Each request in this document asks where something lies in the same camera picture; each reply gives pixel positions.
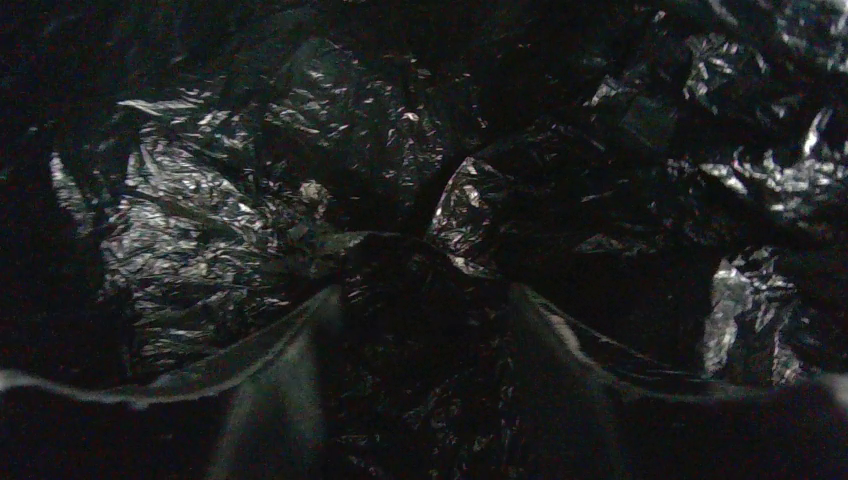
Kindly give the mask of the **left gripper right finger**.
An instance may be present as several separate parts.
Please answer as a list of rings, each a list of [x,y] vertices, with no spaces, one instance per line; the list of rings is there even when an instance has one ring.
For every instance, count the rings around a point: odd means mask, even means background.
[[[523,284],[508,291],[535,479],[843,479],[847,379],[725,386],[662,369]]]

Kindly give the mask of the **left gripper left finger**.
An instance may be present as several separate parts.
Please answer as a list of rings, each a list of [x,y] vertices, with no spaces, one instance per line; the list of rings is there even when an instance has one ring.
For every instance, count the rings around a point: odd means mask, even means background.
[[[283,319],[147,385],[1,374],[5,479],[317,479],[327,441],[327,287]]]

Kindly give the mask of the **black plastic trash bag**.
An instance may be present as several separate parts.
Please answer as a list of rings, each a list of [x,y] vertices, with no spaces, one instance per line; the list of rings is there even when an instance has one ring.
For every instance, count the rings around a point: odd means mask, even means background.
[[[2,3],[1,374],[147,385],[335,285],[317,479],[535,479],[514,284],[847,379],[846,3]]]

